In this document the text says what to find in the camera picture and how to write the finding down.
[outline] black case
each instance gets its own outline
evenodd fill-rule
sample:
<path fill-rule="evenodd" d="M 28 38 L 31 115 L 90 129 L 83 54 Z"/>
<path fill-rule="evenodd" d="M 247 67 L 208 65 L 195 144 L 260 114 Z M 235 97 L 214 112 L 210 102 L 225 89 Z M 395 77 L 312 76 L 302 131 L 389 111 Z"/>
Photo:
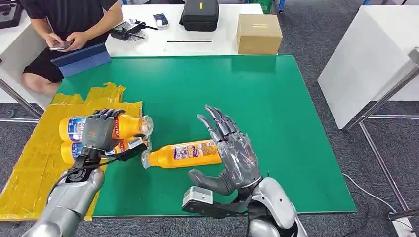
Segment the black case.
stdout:
<path fill-rule="evenodd" d="M 0 0 L 0 29 L 18 26 L 22 10 L 15 1 Z"/>
<path fill-rule="evenodd" d="M 215 31 L 218 13 L 218 0 L 186 0 L 179 24 L 187 31 Z"/>

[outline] person's leg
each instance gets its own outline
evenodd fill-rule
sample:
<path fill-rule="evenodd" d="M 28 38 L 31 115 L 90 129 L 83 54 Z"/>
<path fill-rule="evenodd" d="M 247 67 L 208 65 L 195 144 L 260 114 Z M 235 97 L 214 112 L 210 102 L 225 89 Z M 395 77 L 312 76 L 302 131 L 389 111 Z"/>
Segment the person's leg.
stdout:
<path fill-rule="evenodd" d="M 23 73 L 22 84 L 34 92 L 48 96 L 54 96 L 60 86 L 60 82 L 52 83 L 46 78 L 33 73 Z"/>
<path fill-rule="evenodd" d="M 34 92 L 54 96 L 63 80 L 63 75 L 51 59 L 65 55 L 64 52 L 44 49 L 39 56 L 30 63 L 22 74 L 22 84 Z"/>

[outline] yellow plastic bag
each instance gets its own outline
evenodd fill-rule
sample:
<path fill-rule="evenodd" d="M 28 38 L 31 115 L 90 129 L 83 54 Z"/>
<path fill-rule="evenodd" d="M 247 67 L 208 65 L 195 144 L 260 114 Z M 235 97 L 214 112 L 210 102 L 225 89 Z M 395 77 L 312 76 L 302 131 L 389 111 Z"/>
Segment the yellow plastic bag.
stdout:
<path fill-rule="evenodd" d="M 84 116 L 103 108 L 124 109 L 126 114 L 140 117 L 142 102 L 121 103 L 123 86 L 106 83 L 106 87 L 90 89 L 86 101 L 76 94 L 57 94 L 35 127 L 22 155 L 0 195 L 0 221 L 38 219 L 52 185 L 70 168 L 61 158 L 58 125 L 63 118 Z M 91 220 L 98 194 L 85 220 Z"/>

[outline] black shorts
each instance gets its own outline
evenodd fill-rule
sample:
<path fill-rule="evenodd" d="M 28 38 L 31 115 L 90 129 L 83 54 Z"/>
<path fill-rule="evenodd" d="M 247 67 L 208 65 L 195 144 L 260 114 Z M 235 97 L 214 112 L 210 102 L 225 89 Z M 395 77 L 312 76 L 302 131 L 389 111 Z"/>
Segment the black shorts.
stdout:
<path fill-rule="evenodd" d="M 52 83 L 61 82 L 64 78 L 63 74 L 61 73 L 60 69 L 51 63 L 51 59 L 61 57 L 66 55 L 70 52 L 59 52 L 59 51 L 51 51 L 49 48 L 45 48 L 38 57 L 32 61 L 23 73 L 33 73 L 39 75 L 43 78 L 48 79 L 48 81 Z"/>

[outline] knee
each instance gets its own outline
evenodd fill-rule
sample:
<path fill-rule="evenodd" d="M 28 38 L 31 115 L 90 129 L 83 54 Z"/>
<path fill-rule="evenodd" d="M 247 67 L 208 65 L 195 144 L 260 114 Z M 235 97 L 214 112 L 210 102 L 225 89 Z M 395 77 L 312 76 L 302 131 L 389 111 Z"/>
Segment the knee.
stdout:
<path fill-rule="evenodd" d="M 32 73 L 24 73 L 21 78 L 22 84 L 34 92 L 43 92 L 44 83 L 40 76 Z"/>

